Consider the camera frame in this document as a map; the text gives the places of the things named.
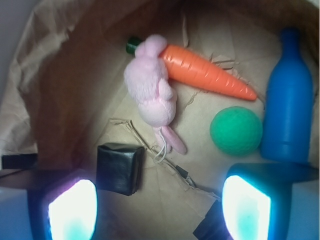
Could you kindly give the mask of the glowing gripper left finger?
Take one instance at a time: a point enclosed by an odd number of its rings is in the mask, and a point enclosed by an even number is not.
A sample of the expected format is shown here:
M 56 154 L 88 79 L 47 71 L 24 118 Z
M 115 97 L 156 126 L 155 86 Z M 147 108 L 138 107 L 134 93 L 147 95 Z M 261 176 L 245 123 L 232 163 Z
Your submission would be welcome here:
M 83 169 L 29 170 L 28 210 L 35 240 L 90 240 L 98 194 Z

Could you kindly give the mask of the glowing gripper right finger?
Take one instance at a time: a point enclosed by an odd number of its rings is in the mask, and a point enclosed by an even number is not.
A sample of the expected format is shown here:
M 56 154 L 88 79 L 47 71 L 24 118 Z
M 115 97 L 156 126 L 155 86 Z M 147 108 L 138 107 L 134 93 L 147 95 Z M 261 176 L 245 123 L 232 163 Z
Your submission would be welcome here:
M 319 170 L 294 163 L 236 163 L 222 188 L 234 240 L 318 240 Z

